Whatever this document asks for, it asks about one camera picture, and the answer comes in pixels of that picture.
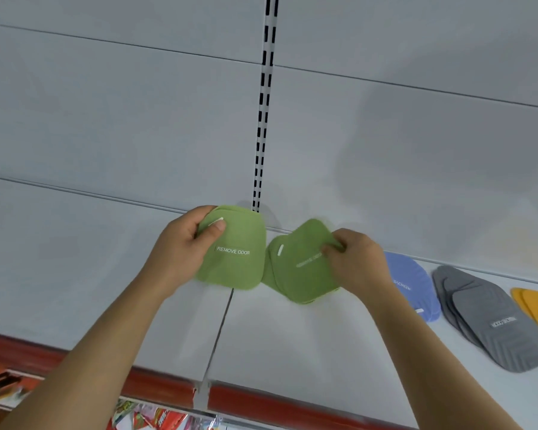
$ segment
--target green object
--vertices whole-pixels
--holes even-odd
[[[274,238],[265,255],[264,283],[295,303],[310,303],[337,289],[329,263],[321,254],[324,244],[344,250],[317,219]]]
[[[246,208],[221,205],[205,216],[197,234],[221,217],[227,227],[205,254],[195,276],[230,288],[254,288],[261,282],[265,264],[267,232],[263,217]]]

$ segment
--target hand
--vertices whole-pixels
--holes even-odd
[[[321,252],[329,260],[339,285],[363,300],[365,305],[380,289],[395,289],[379,244],[365,234],[345,228],[337,229],[333,237],[345,246],[345,251],[325,245]]]
[[[153,287],[152,291],[165,300],[193,278],[207,249],[225,230],[226,223],[220,220],[195,238],[197,226],[214,208],[212,205],[199,206],[169,222],[155,242],[136,282],[142,282],[144,288]]]

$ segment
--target person's left hand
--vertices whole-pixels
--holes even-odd
[[[163,300],[189,281],[201,267],[209,246],[225,230],[226,223],[220,220],[195,238],[197,226],[214,208],[199,206],[169,222],[135,281],[141,282],[146,291],[156,291],[156,296]]]

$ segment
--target white wall panel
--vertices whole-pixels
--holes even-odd
[[[269,226],[538,280],[538,108],[276,67],[270,113]]]
[[[275,234],[268,234],[271,239]],[[423,262],[427,271],[437,267]],[[477,274],[505,291],[538,285]],[[430,327],[526,430],[538,430],[538,368],[509,373],[444,318]],[[208,376],[212,380],[416,428],[396,370],[365,306],[345,290],[308,305],[260,284],[236,290]]]
[[[280,0],[275,64],[538,105],[538,0]]]
[[[251,202],[255,64],[0,27],[0,175],[189,209]]]
[[[179,214],[0,180],[0,334],[71,349]],[[230,289],[190,282],[165,301],[136,365],[205,374]]]
[[[0,0],[0,24],[261,62],[265,0]]]

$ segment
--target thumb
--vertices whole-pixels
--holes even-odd
[[[196,238],[193,242],[194,245],[200,248],[203,253],[207,252],[209,246],[215,243],[215,240],[221,237],[221,234],[225,230],[227,223],[220,218],[210,224],[205,230]]]
[[[325,255],[325,258],[327,258],[331,264],[337,263],[339,257],[341,256],[341,253],[338,251],[337,248],[328,244],[325,244],[323,245],[323,247],[321,247],[321,253]]]

